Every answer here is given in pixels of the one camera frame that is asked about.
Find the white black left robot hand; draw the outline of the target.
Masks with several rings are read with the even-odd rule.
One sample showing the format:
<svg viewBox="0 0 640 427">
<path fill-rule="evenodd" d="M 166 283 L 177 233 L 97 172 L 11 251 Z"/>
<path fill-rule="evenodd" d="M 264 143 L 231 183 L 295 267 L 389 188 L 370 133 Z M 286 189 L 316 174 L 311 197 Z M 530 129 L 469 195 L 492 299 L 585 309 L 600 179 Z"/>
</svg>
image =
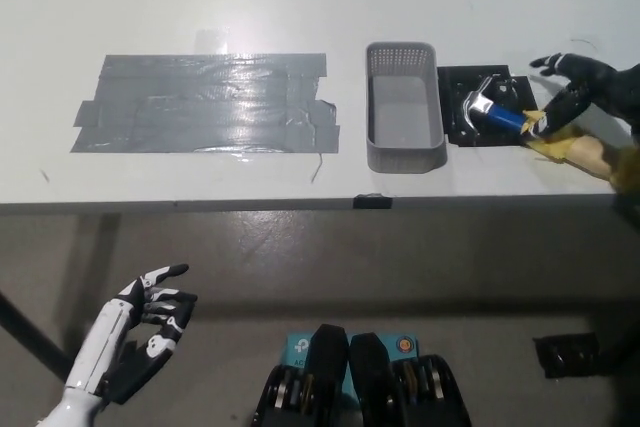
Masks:
<svg viewBox="0 0 640 427">
<path fill-rule="evenodd" d="M 168 362 L 192 316 L 197 296 L 161 283 L 189 270 L 176 264 L 147 272 L 106 302 L 90 328 L 65 386 L 125 404 Z M 126 336 L 141 324 L 159 330 L 131 352 Z"/>
</svg>

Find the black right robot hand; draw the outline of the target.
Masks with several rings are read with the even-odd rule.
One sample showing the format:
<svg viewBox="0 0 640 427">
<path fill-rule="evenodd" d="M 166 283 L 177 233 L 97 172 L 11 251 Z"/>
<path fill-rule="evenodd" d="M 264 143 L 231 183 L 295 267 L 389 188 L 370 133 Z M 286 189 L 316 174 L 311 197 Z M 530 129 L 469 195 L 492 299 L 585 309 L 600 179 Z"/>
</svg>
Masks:
<svg viewBox="0 0 640 427">
<path fill-rule="evenodd" d="M 610 82 L 617 70 L 596 59 L 573 53 L 555 53 L 537 58 L 529 65 L 542 77 L 561 76 L 568 80 L 543 109 L 542 116 L 526 128 L 530 139 L 546 139 L 574 121 L 592 104 L 606 112 L 617 112 L 607 99 Z"/>
</svg>

